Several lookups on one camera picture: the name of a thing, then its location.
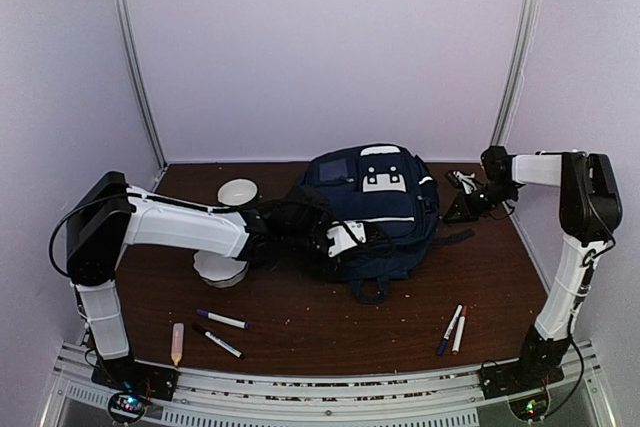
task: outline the white panel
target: white panel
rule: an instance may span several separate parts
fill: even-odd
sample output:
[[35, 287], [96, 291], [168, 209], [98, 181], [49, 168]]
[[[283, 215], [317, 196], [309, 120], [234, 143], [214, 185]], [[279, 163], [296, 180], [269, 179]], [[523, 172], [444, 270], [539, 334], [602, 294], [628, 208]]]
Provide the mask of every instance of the white panel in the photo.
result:
[[51, 230], [106, 170], [150, 187], [155, 165], [113, 0], [0, 0], [0, 22], [0, 424], [21, 427], [82, 326], [48, 265]]
[[514, 182], [525, 185], [560, 187], [562, 180], [562, 156], [517, 155], [512, 161]]
[[[510, 153], [572, 148], [610, 156], [624, 216], [577, 322], [609, 378], [623, 426], [640, 398], [640, 0], [542, 0]], [[557, 189], [520, 191], [518, 219], [545, 275], [561, 252]]]
[[477, 161], [521, 0], [128, 0], [173, 161], [370, 142]]

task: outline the white bowl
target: white bowl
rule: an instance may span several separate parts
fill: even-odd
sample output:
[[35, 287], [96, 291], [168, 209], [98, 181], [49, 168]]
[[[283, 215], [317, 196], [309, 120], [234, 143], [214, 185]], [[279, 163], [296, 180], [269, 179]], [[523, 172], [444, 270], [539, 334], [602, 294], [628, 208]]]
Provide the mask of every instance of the white bowl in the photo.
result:
[[193, 256], [193, 267], [207, 284], [224, 289], [233, 287], [248, 270], [248, 263], [199, 250]]
[[251, 202], [258, 193], [258, 186], [249, 179], [235, 179], [218, 190], [218, 202], [229, 207], [237, 207]]

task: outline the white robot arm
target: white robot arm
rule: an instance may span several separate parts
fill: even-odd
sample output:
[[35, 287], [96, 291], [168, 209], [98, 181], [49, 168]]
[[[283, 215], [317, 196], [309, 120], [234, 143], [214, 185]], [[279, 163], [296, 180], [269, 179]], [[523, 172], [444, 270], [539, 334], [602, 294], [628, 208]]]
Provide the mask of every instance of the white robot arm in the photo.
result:
[[[613, 231], [622, 208], [611, 164], [606, 155], [562, 152], [508, 155], [493, 146], [482, 154], [488, 182], [480, 187], [468, 176], [447, 178], [463, 188], [443, 217], [445, 223], [478, 220], [502, 202], [518, 200], [524, 185], [560, 188], [560, 223], [564, 230], [560, 264], [547, 301], [531, 326], [518, 362], [483, 369], [487, 398], [539, 387], [549, 376], [559, 380], [562, 357], [572, 339], [575, 319], [589, 293], [600, 256], [613, 246]], [[461, 185], [461, 179], [467, 180]], [[469, 185], [475, 186], [469, 191]]]
[[285, 199], [255, 208], [207, 206], [147, 192], [109, 172], [80, 201], [67, 222], [67, 273], [91, 328], [100, 361], [111, 379], [151, 378], [134, 374], [115, 271], [127, 245], [156, 244], [205, 251], [220, 262], [268, 261], [303, 249], [336, 259], [371, 242], [361, 222], [328, 218], [326, 200], [294, 187]]

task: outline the brown tabletop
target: brown tabletop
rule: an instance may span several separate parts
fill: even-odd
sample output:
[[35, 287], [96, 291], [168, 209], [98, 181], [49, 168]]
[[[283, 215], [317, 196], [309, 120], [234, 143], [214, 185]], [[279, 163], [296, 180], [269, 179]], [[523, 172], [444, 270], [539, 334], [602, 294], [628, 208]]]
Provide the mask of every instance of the brown tabletop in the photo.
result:
[[[455, 191], [452, 168], [481, 173], [474, 164], [430, 164], [441, 210]], [[226, 181], [244, 177], [264, 199], [286, 194], [303, 163], [172, 165], [158, 192], [216, 203]], [[127, 249], [117, 273], [125, 324], [136, 357], [170, 364], [174, 322], [185, 324], [181, 365], [274, 375], [351, 375], [421, 371], [517, 357], [529, 324], [544, 304], [540, 279], [511, 221], [483, 219], [475, 237], [433, 246], [411, 278], [392, 283], [379, 306], [356, 302], [345, 284], [327, 283], [304, 263], [280, 261], [250, 269], [235, 287], [216, 289], [193, 269], [193, 252], [162, 246]], [[439, 235], [462, 228], [441, 227]], [[469, 306], [460, 354], [435, 355], [458, 303]], [[249, 330], [196, 315], [205, 309], [244, 319]], [[236, 359], [190, 325], [199, 321], [246, 358]]]

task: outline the black cable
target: black cable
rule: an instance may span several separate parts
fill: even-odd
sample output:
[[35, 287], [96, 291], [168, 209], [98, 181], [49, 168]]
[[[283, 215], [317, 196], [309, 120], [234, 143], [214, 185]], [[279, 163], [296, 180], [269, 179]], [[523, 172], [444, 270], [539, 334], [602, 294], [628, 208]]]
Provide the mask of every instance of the black cable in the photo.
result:
[[[584, 180], [583, 181], [584, 181], [585, 188], [588, 185], [588, 181], [590, 180], [589, 179], [589, 174], [587, 172], [588, 172], [588, 169], [584, 169]], [[598, 211], [593, 206], [593, 202], [591, 202], [591, 197], [589, 196], [588, 192], [586, 194], [586, 197], [587, 197], [587, 202], [589, 203], [589, 208], [591, 209], [591, 212], [593, 212], [593, 215], [595, 215], [596, 219], [598, 219], [598, 222], [600, 222], [600, 225], [602, 226], [602, 228], [606, 232], [607, 236], [611, 240], [611, 244], [607, 248], [605, 248], [604, 250], [598, 252], [597, 254], [593, 255], [593, 257], [591, 257], [592, 259], [597, 259], [598, 257], [600, 257], [603, 254], [606, 254], [607, 252], [609, 252], [611, 249], [613, 249], [616, 246], [616, 239], [613, 236], [613, 232], [611, 232], [611, 230], [609, 230], [609, 227], [607, 227], [607, 224], [604, 223], [604, 220], [602, 220], [602, 217], [600, 217], [600, 214], [598, 214]]]
[[507, 214], [503, 215], [502, 217], [496, 217], [496, 216], [494, 216], [494, 215], [493, 215], [493, 212], [492, 212], [492, 211], [490, 211], [490, 212], [489, 212], [489, 217], [491, 217], [493, 220], [504, 220], [504, 219], [507, 219], [507, 218], [511, 217], [511, 216], [513, 215], [513, 213], [516, 211], [516, 208], [515, 208], [515, 206], [513, 206], [513, 205], [509, 204], [509, 203], [508, 203], [508, 202], [506, 202], [506, 201], [505, 201], [505, 204], [506, 204], [506, 205], [507, 205], [507, 207], [509, 207], [509, 209], [510, 209], [510, 210], [509, 210], [509, 212], [508, 212]]
[[569, 392], [569, 394], [564, 398], [562, 402], [560, 402], [560, 404], [558, 404], [558, 406], [555, 409], [553, 409], [548, 414], [544, 415], [545, 419], [548, 419], [552, 415], [555, 415], [556, 412], [558, 412], [562, 407], [564, 407], [564, 405], [569, 401], [571, 396], [573, 396], [573, 394], [576, 393], [576, 390], [578, 390], [578, 387], [580, 387], [580, 384], [582, 383], [582, 378], [584, 377], [584, 357], [582, 357], [582, 352], [580, 352], [578, 345], [575, 343], [573, 339], [571, 339], [571, 345], [573, 346], [576, 353], [578, 354], [578, 357], [580, 358], [580, 375], [578, 376], [578, 380], [576, 381], [573, 388], [571, 389], [571, 392]]
[[51, 262], [51, 265], [56, 270], [56, 272], [58, 272], [60, 275], [64, 277], [69, 277], [69, 274], [60, 268], [60, 266], [56, 262], [56, 259], [53, 256], [53, 246], [55, 244], [56, 237], [58, 236], [58, 232], [64, 226], [64, 224], [66, 224], [71, 217], [73, 217], [76, 214], [79, 214], [80, 212], [87, 209], [88, 207], [98, 205], [98, 204], [103, 204], [105, 202], [108, 202], [109, 200], [126, 198], [126, 197], [141, 197], [141, 196], [140, 194], [132, 194], [132, 193], [125, 192], [125, 193], [119, 193], [114, 195], [108, 195], [106, 197], [101, 197], [100, 199], [91, 200], [86, 204], [79, 205], [72, 211], [68, 212], [64, 217], [62, 217], [60, 221], [58, 221], [58, 224], [55, 226], [55, 228], [53, 229], [53, 232], [51, 233], [51, 237], [49, 237], [49, 262]]
[[93, 367], [94, 369], [95, 369], [96, 367], [98, 367], [98, 363], [96, 362], [95, 364], [92, 364], [91, 362], [89, 362], [89, 359], [88, 359], [87, 357], [88, 357], [88, 355], [89, 355], [91, 352], [95, 352], [95, 351], [96, 351], [96, 349], [95, 349], [95, 348], [91, 348], [91, 349], [86, 350], [86, 351], [84, 352], [84, 361], [85, 361], [87, 364], [89, 364], [91, 367]]
[[576, 391], [578, 390], [578, 387], [580, 387], [580, 384], [582, 383], [582, 378], [584, 377], [584, 368], [585, 368], [584, 367], [584, 357], [582, 357], [582, 352], [580, 352], [580, 349], [578, 348], [578, 345], [576, 344], [575, 340], [573, 340], [573, 334], [571, 333], [571, 327], [573, 326], [574, 320], [575, 320], [575, 317], [573, 315], [571, 315], [571, 317], [569, 318], [569, 323], [567, 324], [567, 333], [569, 334], [569, 337], [571, 338], [571, 345], [575, 349], [576, 353], [578, 354], [578, 358], [580, 359], [580, 375], [578, 376], [578, 380], [574, 384], [574, 386], [571, 389], [571, 391], [569, 392], [569, 394], [564, 398], [564, 400], [562, 402], [560, 402], [560, 404], [558, 404], [558, 406], [555, 409], [553, 409], [551, 412], [545, 414], [543, 416], [544, 419], [548, 419], [552, 415], [555, 415], [562, 407], [564, 407], [564, 405], [569, 401], [569, 399], [573, 396], [573, 394], [576, 393]]
[[480, 375], [482, 375], [482, 373], [484, 372], [484, 364], [486, 364], [487, 362], [491, 362], [493, 365], [495, 365], [496, 367], [498, 367], [500, 364], [498, 364], [495, 360], [485, 360], [484, 362], [482, 362], [482, 364], [480, 364]]

